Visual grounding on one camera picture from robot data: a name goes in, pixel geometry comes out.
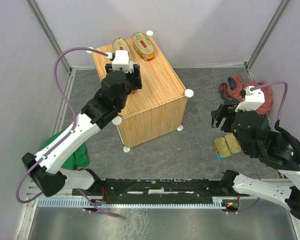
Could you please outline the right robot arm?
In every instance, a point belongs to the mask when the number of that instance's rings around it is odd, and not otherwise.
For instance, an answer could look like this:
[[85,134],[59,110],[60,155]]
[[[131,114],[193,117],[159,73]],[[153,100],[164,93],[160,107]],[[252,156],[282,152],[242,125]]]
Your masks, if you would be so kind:
[[235,111],[235,105],[222,103],[210,114],[211,126],[232,133],[244,154],[277,170],[293,183],[275,186],[226,170],[219,183],[221,193],[230,196],[236,192],[267,200],[300,220],[300,142],[278,121],[275,130],[271,130],[268,118],[254,110]]

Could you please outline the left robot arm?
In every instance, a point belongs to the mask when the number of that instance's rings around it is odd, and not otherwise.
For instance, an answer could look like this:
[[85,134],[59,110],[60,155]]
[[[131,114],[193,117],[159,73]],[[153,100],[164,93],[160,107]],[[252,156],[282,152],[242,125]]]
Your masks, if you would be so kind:
[[138,64],[132,64],[131,71],[115,69],[109,63],[105,68],[107,74],[101,88],[74,122],[47,147],[22,157],[29,176],[46,197],[65,189],[82,189],[96,195],[101,189],[100,179],[92,170],[68,170],[62,165],[86,140],[118,117],[132,91],[142,88]]

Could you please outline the oval fish can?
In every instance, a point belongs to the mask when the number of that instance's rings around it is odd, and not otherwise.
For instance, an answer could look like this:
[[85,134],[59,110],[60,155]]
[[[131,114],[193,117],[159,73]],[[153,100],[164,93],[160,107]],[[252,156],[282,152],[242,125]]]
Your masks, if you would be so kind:
[[124,38],[114,39],[112,42],[112,47],[113,47],[114,51],[126,50],[126,51],[128,51],[129,56],[131,55],[128,42]]
[[155,57],[155,46],[143,32],[132,35],[133,46],[140,57],[145,61],[151,61]]

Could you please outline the oval fish can front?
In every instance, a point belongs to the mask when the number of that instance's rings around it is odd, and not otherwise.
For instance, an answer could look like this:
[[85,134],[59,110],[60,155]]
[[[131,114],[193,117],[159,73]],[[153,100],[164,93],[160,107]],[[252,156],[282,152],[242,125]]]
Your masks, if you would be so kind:
[[128,51],[129,56],[131,55],[128,42],[124,38],[114,39],[112,42],[112,47],[113,47],[114,51],[126,50],[126,51]]

